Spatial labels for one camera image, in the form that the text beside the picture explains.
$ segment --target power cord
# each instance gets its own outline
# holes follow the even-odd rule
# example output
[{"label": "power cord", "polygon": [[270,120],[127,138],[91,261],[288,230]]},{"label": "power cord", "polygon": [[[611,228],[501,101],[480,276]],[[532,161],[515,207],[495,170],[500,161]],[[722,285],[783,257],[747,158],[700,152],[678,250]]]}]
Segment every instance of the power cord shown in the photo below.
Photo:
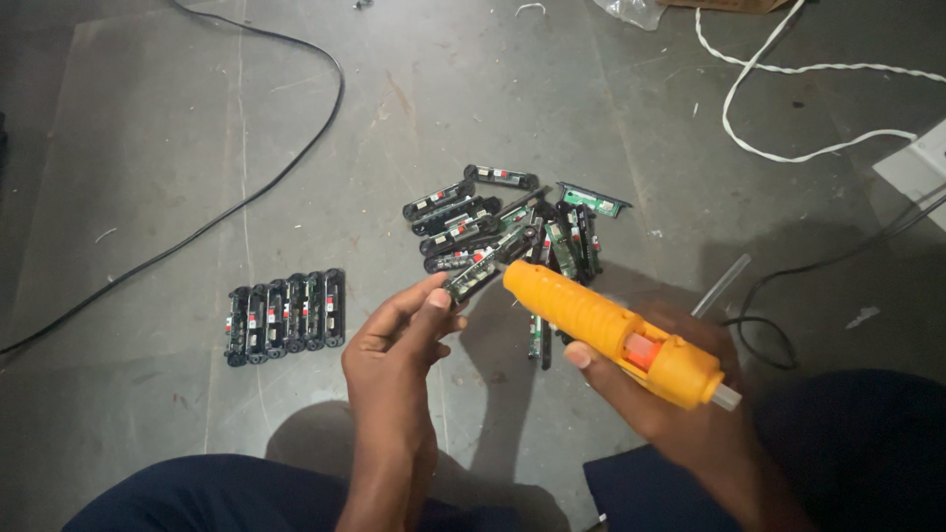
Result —
[{"label": "power cord", "polygon": [[109,284],[103,286],[102,288],[98,289],[98,291],[95,292],[95,293],[93,293],[92,295],[86,297],[85,300],[83,300],[81,303],[79,303],[78,305],[76,305],[76,306],[73,307],[72,309],[67,310],[65,314],[63,314],[62,316],[60,316],[60,317],[56,318],[55,320],[53,320],[53,322],[50,323],[49,325],[47,325],[46,327],[41,328],[40,330],[38,330],[38,331],[36,331],[35,333],[29,335],[28,337],[26,337],[25,339],[23,339],[23,340],[17,342],[16,344],[13,344],[12,346],[4,347],[3,349],[0,349],[0,355],[3,355],[3,354],[5,354],[5,353],[9,353],[9,352],[11,352],[11,351],[14,350],[14,349],[17,349],[17,348],[19,348],[19,347],[25,346],[26,344],[29,344],[29,343],[31,343],[31,342],[33,342],[33,341],[35,341],[35,340],[38,340],[39,338],[42,338],[43,336],[45,336],[46,334],[48,334],[51,330],[53,330],[53,329],[55,329],[56,327],[62,325],[62,324],[65,323],[69,318],[71,318],[71,317],[75,316],[76,314],[78,314],[80,311],[82,311],[82,309],[85,309],[86,307],[88,307],[89,305],[91,305],[95,300],[97,300],[97,299],[98,299],[99,297],[101,297],[102,295],[105,295],[105,293],[107,293],[108,291],[114,289],[116,286],[118,286],[118,285],[120,285],[121,283],[127,281],[128,279],[132,278],[133,276],[135,276],[136,274],[142,272],[143,270],[147,269],[148,267],[154,265],[155,263],[160,262],[161,260],[163,260],[163,259],[165,259],[165,258],[167,258],[167,257],[170,257],[170,256],[173,255],[175,252],[179,251],[181,248],[183,248],[184,246],[186,246],[186,245],[189,244],[190,242],[192,242],[192,241],[194,241],[195,239],[197,239],[200,235],[203,235],[204,233],[206,233],[207,231],[209,231],[210,228],[213,227],[214,225],[217,225],[218,223],[222,222],[224,219],[226,219],[226,218],[229,217],[230,215],[232,215],[232,214],[234,214],[235,212],[237,212],[239,209],[241,209],[241,208],[245,207],[246,205],[250,204],[251,202],[253,202],[253,201],[259,199],[263,194],[266,194],[267,192],[269,192],[270,189],[272,189],[272,188],[273,188],[274,186],[276,186],[280,181],[282,181],[283,178],[286,177],[286,175],[289,174],[289,173],[292,171],[292,169],[295,168],[296,165],[299,164],[299,161],[301,161],[302,158],[306,156],[306,154],[308,153],[308,151],[311,150],[311,148],[315,145],[315,143],[318,142],[320,138],[322,138],[322,136],[325,134],[326,131],[328,131],[328,128],[331,127],[332,123],[335,121],[335,117],[338,116],[338,114],[339,114],[339,109],[342,107],[342,96],[344,96],[344,93],[345,93],[345,74],[344,74],[344,71],[342,70],[342,66],[339,64],[339,61],[338,61],[337,59],[335,59],[335,57],[333,57],[332,54],[326,52],[326,51],[325,51],[324,49],[322,49],[321,47],[319,47],[319,46],[317,46],[317,45],[315,45],[315,44],[312,44],[312,43],[308,43],[308,42],[306,42],[306,41],[303,41],[302,39],[296,39],[295,37],[290,37],[290,36],[288,36],[288,35],[283,35],[283,34],[281,34],[281,33],[276,33],[276,32],[274,32],[274,31],[267,31],[267,30],[265,30],[265,29],[260,29],[260,28],[258,28],[258,27],[249,27],[249,26],[246,26],[246,25],[244,25],[244,24],[241,24],[241,23],[238,23],[238,22],[234,22],[234,21],[232,21],[232,20],[230,20],[230,19],[228,19],[228,18],[222,17],[222,16],[220,16],[220,15],[216,15],[216,14],[213,14],[213,13],[205,13],[205,12],[202,12],[202,11],[195,11],[195,10],[193,10],[193,9],[191,9],[191,8],[187,8],[187,7],[183,6],[183,5],[181,5],[181,4],[178,2],[178,0],[171,0],[171,2],[172,2],[175,6],[177,6],[178,8],[183,9],[184,11],[186,11],[186,12],[192,14],[192,15],[197,15],[197,16],[201,16],[201,17],[206,17],[206,18],[214,19],[214,20],[219,20],[219,21],[224,22],[224,23],[226,23],[226,24],[229,24],[229,25],[232,25],[232,26],[236,26],[236,27],[240,27],[240,28],[242,28],[242,29],[246,29],[247,31],[251,31],[251,32],[253,32],[253,33],[257,33],[257,34],[259,34],[259,35],[265,35],[265,36],[267,36],[267,37],[272,37],[272,38],[274,38],[274,39],[279,39],[279,40],[283,40],[283,41],[288,41],[288,42],[290,42],[290,43],[299,44],[299,45],[301,45],[301,46],[304,46],[304,47],[306,47],[306,48],[309,48],[309,49],[311,49],[311,50],[314,50],[314,51],[316,51],[316,52],[319,52],[319,53],[324,54],[328,59],[330,59],[330,60],[332,61],[332,64],[335,66],[335,69],[339,72],[339,93],[338,93],[337,96],[335,96],[335,105],[332,106],[332,112],[331,112],[331,114],[328,116],[328,120],[325,121],[325,124],[322,126],[322,128],[319,130],[319,132],[316,133],[315,136],[312,137],[312,140],[310,140],[310,141],[308,142],[308,144],[306,144],[306,146],[305,146],[304,148],[302,148],[301,151],[299,151],[299,154],[298,154],[298,155],[296,155],[291,161],[289,161],[289,164],[286,165],[286,167],[283,168],[283,170],[280,171],[279,174],[276,175],[276,177],[272,178],[272,181],[269,181],[268,183],[266,183],[262,188],[260,188],[259,190],[257,190],[257,191],[254,192],[253,194],[247,196],[247,197],[246,197],[245,199],[243,199],[241,202],[239,202],[239,203],[235,204],[234,206],[230,207],[229,209],[223,211],[222,214],[220,214],[219,216],[217,216],[216,218],[214,218],[213,220],[211,220],[210,222],[208,222],[204,227],[201,227],[200,229],[198,229],[196,232],[194,232],[193,235],[187,237],[187,238],[184,239],[184,240],[181,240],[181,242],[179,242],[178,244],[174,245],[173,247],[171,247],[171,248],[168,249],[167,251],[164,251],[163,253],[157,255],[156,257],[153,257],[153,258],[151,258],[151,259],[149,259],[149,260],[146,260],[145,262],[142,262],[142,263],[139,264],[138,266],[135,266],[134,268],[128,270],[126,273],[124,273],[124,274],[122,274],[122,275],[119,275],[118,277],[115,278],[114,281],[112,281],[111,283],[109,283]]},{"label": "power cord", "polygon": [[[923,220],[924,218],[926,218],[927,216],[929,216],[930,213],[932,213],[934,210],[936,210],[938,207],[940,207],[940,206],[943,205],[944,203],[946,203],[946,195],[944,195],[943,197],[939,198],[938,200],[936,200],[935,202],[933,202],[930,206],[928,206],[928,207],[926,207],[925,209],[921,210],[920,213],[918,213],[916,216],[914,216],[913,218],[907,220],[906,222],[903,222],[903,223],[900,224],[900,225],[898,225],[899,220],[895,220],[894,222],[892,222],[890,225],[888,225],[888,226],[885,227],[884,229],[881,229],[880,231],[878,231],[876,235],[874,235],[873,237],[870,237],[869,239],[865,240],[865,241],[862,242],[860,245],[858,245],[857,247],[851,249],[851,250],[848,251],[847,253],[841,254],[841,255],[839,255],[839,256],[837,256],[837,257],[834,257],[834,258],[828,258],[828,259],[826,259],[826,260],[820,260],[820,261],[818,261],[818,262],[809,264],[809,265],[807,265],[807,266],[801,266],[800,268],[792,268],[792,269],[790,269],[790,270],[781,270],[781,271],[779,271],[779,272],[775,272],[775,273],[773,273],[773,274],[766,275],[765,277],[759,279],[759,280],[756,282],[756,284],[752,285],[752,288],[749,290],[749,294],[746,295],[745,300],[743,301],[743,307],[740,309],[739,315],[736,316],[735,318],[728,319],[728,320],[724,321],[724,322],[723,322],[722,324],[720,324],[720,325],[722,325],[722,326],[724,326],[724,327],[728,327],[728,326],[730,326],[730,325],[735,325],[735,326],[736,326],[736,333],[739,335],[739,340],[740,340],[740,342],[743,343],[743,345],[745,346],[746,351],[748,351],[749,354],[752,355],[753,357],[755,357],[756,360],[758,360],[759,362],[761,362],[761,363],[763,363],[763,364],[770,365],[770,366],[775,367],[775,368],[777,368],[777,369],[795,369],[795,368],[797,368],[797,367],[798,367],[798,355],[797,355],[797,353],[796,353],[796,351],[795,351],[795,347],[792,345],[791,340],[788,339],[788,335],[785,334],[785,331],[783,331],[783,330],[782,330],[778,325],[776,325],[775,322],[773,322],[772,320],[768,320],[768,319],[766,319],[766,318],[761,318],[761,317],[758,317],[758,316],[746,316],[746,315],[745,315],[745,314],[749,311],[749,307],[752,306],[752,301],[755,300],[756,295],[759,293],[759,290],[761,290],[763,286],[767,285],[767,284],[769,283],[769,281],[771,281],[771,280],[773,280],[773,279],[775,279],[775,278],[777,278],[777,277],[782,277],[782,276],[785,276],[785,275],[804,274],[804,273],[807,273],[807,272],[811,272],[811,271],[813,271],[813,270],[818,270],[818,269],[820,269],[820,268],[825,268],[825,267],[827,267],[827,266],[831,266],[831,265],[833,265],[833,264],[836,264],[836,263],[838,263],[838,262],[841,262],[842,260],[846,260],[846,259],[851,258],[851,257],[854,257],[854,256],[856,256],[856,255],[860,255],[860,254],[864,253],[865,251],[867,251],[868,249],[871,249],[871,248],[873,248],[873,247],[875,247],[875,246],[878,246],[878,245],[880,245],[880,244],[882,244],[882,243],[884,243],[884,242],[886,242],[886,241],[888,241],[888,240],[890,240],[890,239],[893,239],[894,237],[897,237],[897,236],[898,236],[900,233],[902,233],[903,231],[906,231],[906,230],[909,229],[910,227],[913,227],[914,225],[916,225],[917,223],[919,223],[921,220]],[[787,363],[779,362],[779,361],[775,360],[774,358],[770,357],[769,355],[766,355],[766,354],[760,352],[760,351],[759,351],[758,349],[756,349],[755,347],[753,347],[752,344],[750,344],[750,343],[748,342],[748,340],[746,340],[745,336],[743,335],[743,324],[744,324],[744,323],[747,323],[747,322],[763,323],[763,324],[766,324],[767,326],[771,327],[772,329],[774,329],[775,332],[779,335],[779,339],[780,339],[780,341],[781,341],[781,343],[782,343],[782,345],[783,345],[783,347],[784,347],[784,349],[785,349],[785,358],[787,359],[788,362],[787,362]]]},{"label": "power cord", "polygon": [[731,62],[733,64],[740,64],[743,66],[743,71],[739,74],[739,78],[736,79],[736,82],[733,83],[732,88],[729,89],[729,94],[727,94],[726,96],[726,102],[723,104],[723,129],[726,130],[726,133],[728,133],[729,136],[732,137],[732,140],[736,141],[736,144],[738,144],[740,148],[742,148],[743,150],[750,151],[752,153],[755,153],[756,155],[761,155],[762,157],[765,157],[766,159],[769,159],[770,161],[775,161],[777,163],[804,163],[805,161],[810,161],[811,159],[814,159],[818,155],[823,155],[825,153],[830,153],[832,151],[838,151],[850,146],[854,146],[855,144],[864,142],[865,140],[869,138],[880,136],[880,135],[899,136],[899,137],[909,140],[910,142],[915,142],[918,139],[915,133],[903,132],[900,130],[878,130],[875,132],[864,133],[850,142],[835,144],[834,146],[829,146],[828,148],[825,148],[823,150],[818,150],[814,153],[809,153],[808,155],[802,155],[800,157],[795,157],[795,158],[786,158],[786,157],[774,155],[772,153],[766,153],[765,151],[759,151],[753,148],[752,146],[750,146],[749,143],[745,142],[743,139],[736,136],[736,133],[732,131],[732,125],[729,123],[729,105],[732,103],[733,98],[736,96],[736,90],[739,88],[740,83],[743,82],[745,77],[749,74],[749,72],[753,68],[760,68],[762,70],[768,70],[769,72],[778,72],[780,74],[800,74],[802,72],[808,72],[809,70],[858,70],[862,68],[869,68],[873,70],[894,72],[897,74],[908,74],[910,76],[923,77],[923,78],[927,78],[928,80],[946,83],[946,78],[938,74],[929,74],[926,72],[921,72],[919,70],[907,70],[905,68],[900,68],[899,66],[887,66],[885,64],[868,64],[868,63],[863,63],[863,62],[857,63],[857,64],[814,64],[811,66],[804,66],[801,68],[782,68],[780,66],[759,64],[759,58],[762,56],[765,50],[769,47],[769,45],[771,45],[776,40],[777,37],[779,37],[779,35],[785,29],[785,26],[788,25],[788,21],[791,20],[791,18],[795,16],[795,14],[798,13],[798,11],[804,5],[805,5],[805,0],[798,0],[795,3],[795,5],[792,7],[792,10],[788,12],[788,16],[786,16],[785,19],[781,21],[781,24],[779,24],[775,28],[775,30],[772,32],[772,34],[769,35],[768,40],[765,41],[765,44],[762,45],[762,48],[760,48],[759,51],[756,52],[756,55],[752,56],[752,59],[750,59],[747,62],[740,61],[736,58],[732,58],[727,55],[724,55],[719,50],[710,46],[710,43],[707,42],[706,37],[703,36],[703,27],[700,25],[700,18],[701,18],[700,9],[696,10],[696,37],[699,39],[700,44],[702,44],[703,47],[706,48],[707,51],[710,54],[712,54],[714,57],[717,57],[725,62]]}]

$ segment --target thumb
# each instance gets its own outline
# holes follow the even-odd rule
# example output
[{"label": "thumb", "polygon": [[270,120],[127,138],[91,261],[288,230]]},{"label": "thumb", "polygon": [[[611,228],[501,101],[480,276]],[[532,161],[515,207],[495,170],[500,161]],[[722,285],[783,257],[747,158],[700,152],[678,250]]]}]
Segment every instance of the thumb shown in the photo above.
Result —
[{"label": "thumb", "polygon": [[638,384],[617,364],[584,342],[572,342],[565,357],[585,375],[585,380],[638,434],[651,439],[677,409]]},{"label": "thumb", "polygon": [[414,315],[404,335],[394,345],[402,356],[433,364],[439,357],[434,346],[450,319],[450,294],[442,288],[431,292]]}]

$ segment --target gray concrete floor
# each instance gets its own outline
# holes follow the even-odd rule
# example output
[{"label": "gray concrete floor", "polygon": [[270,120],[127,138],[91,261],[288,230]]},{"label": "gray concrete floor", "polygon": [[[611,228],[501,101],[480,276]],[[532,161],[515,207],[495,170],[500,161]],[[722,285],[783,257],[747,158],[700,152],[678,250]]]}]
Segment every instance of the gray concrete floor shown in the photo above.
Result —
[{"label": "gray concrete floor", "polygon": [[[270,194],[2,362],[0,528],[56,528],[130,473],[191,453],[345,474],[341,351],[230,368],[226,294],[343,267],[354,331],[423,275],[401,205],[457,181],[468,163],[633,203],[598,223],[606,271],[596,288],[628,304],[691,306],[751,254],[717,316],[734,311],[751,280],[847,249],[907,207],[870,169],[902,147],[896,140],[804,165],[736,147],[720,114],[738,69],[700,47],[691,10],[669,9],[645,33],[588,1],[545,5],[546,17],[514,17],[517,3],[480,0],[378,0],[364,11],[347,1],[198,4],[329,49],[348,77],[342,112]],[[934,2],[811,5],[767,60],[944,73],[944,14]],[[781,16],[712,13],[705,31],[747,58]],[[336,83],[322,57],[159,0],[0,2],[0,109],[11,135],[0,344],[269,181],[321,126]],[[801,154],[866,130],[923,133],[946,115],[942,91],[872,72],[754,74],[731,118],[760,148]],[[753,388],[864,366],[946,381],[944,256],[941,231],[924,223],[891,246],[774,284],[755,312],[783,324],[802,367],[746,360]],[[548,372],[526,360],[528,317],[512,303],[498,285],[479,296],[470,329],[430,374],[437,494],[511,502],[532,529],[581,529],[596,520],[582,463],[642,441],[557,358],[560,346]],[[881,313],[845,329],[870,306]]]}]

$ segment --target twisted white wire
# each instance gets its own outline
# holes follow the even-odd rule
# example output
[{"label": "twisted white wire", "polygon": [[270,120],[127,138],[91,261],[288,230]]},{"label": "twisted white wire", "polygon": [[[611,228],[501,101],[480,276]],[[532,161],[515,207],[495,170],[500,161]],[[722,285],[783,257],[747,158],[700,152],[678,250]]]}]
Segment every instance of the twisted white wire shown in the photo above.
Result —
[{"label": "twisted white wire", "polygon": [[714,57],[717,57],[725,62],[730,62],[732,64],[740,64],[743,66],[743,71],[739,74],[739,78],[736,79],[736,82],[732,85],[732,88],[729,89],[729,94],[726,96],[726,102],[723,104],[723,129],[726,130],[726,133],[729,133],[729,136],[732,137],[732,140],[734,140],[736,144],[738,144],[743,150],[750,151],[757,155],[761,155],[762,157],[765,157],[766,159],[775,161],[777,163],[804,163],[805,161],[810,161],[811,159],[817,157],[818,155],[822,155],[824,153],[830,153],[832,151],[842,150],[844,148],[864,142],[865,140],[869,138],[880,136],[880,135],[893,135],[893,136],[899,136],[899,137],[908,139],[911,142],[916,141],[918,137],[914,133],[902,132],[900,130],[878,130],[875,132],[864,133],[850,142],[845,142],[842,144],[835,144],[834,146],[829,146],[828,148],[825,148],[823,150],[818,150],[814,153],[809,153],[808,155],[802,155],[800,157],[789,159],[785,157],[780,157],[778,155],[774,155],[772,153],[766,153],[764,151],[756,150],[755,148],[750,146],[747,142],[745,142],[743,139],[736,136],[736,133],[732,131],[732,125],[729,124],[729,105],[732,103],[733,97],[736,96],[736,90],[739,88],[739,84],[743,82],[745,77],[753,68],[760,68],[762,70],[768,70],[769,72],[778,72],[780,74],[800,74],[802,72],[808,72],[810,70],[829,70],[829,69],[831,70],[859,70],[862,68],[869,68],[872,70],[894,72],[896,74],[908,74],[910,76],[923,77],[929,80],[946,83],[946,78],[938,74],[929,74],[926,72],[921,72],[919,70],[908,70],[906,68],[900,68],[899,66],[887,66],[885,64],[869,64],[869,63],[864,63],[864,62],[857,63],[857,64],[813,64],[811,66],[803,66],[801,68],[782,68],[780,66],[772,66],[769,64],[759,64],[759,58],[762,56],[762,53],[764,53],[765,50],[769,47],[769,45],[771,45],[776,40],[779,34],[781,34],[781,32],[785,29],[785,26],[788,24],[788,21],[791,20],[791,18],[795,16],[796,13],[798,13],[798,10],[801,9],[801,7],[804,6],[804,4],[805,4],[805,0],[798,0],[795,3],[795,6],[792,7],[792,10],[788,12],[788,16],[786,16],[785,19],[781,21],[781,24],[779,24],[775,28],[775,30],[772,32],[772,34],[769,35],[768,40],[765,41],[765,44],[762,45],[762,48],[760,48],[760,50],[756,52],[756,55],[754,55],[752,59],[747,62],[724,55],[719,50],[710,46],[710,43],[707,42],[706,37],[703,36],[703,28],[700,25],[700,16],[701,16],[700,9],[696,10],[696,37],[700,40],[700,44],[702,44],[703,47],[706,48],[707,51],[710,54],[712,54]]}]

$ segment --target orange hot glue gun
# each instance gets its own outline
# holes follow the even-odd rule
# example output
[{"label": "orange hot glue gun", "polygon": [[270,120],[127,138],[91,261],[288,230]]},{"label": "orange hot glue gun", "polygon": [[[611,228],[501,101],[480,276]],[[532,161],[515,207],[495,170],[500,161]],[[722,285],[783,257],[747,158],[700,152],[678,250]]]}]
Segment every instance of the orange hot glue gun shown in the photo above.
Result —
[{"label": "orange hot glue gun", "polygon": [[723,384],[716,357],[544,266],[517,260],[506,269],[502,286],[523,307],[594,347],[673,404],[691,409],[713,401],[733,410],[743,398]]}]

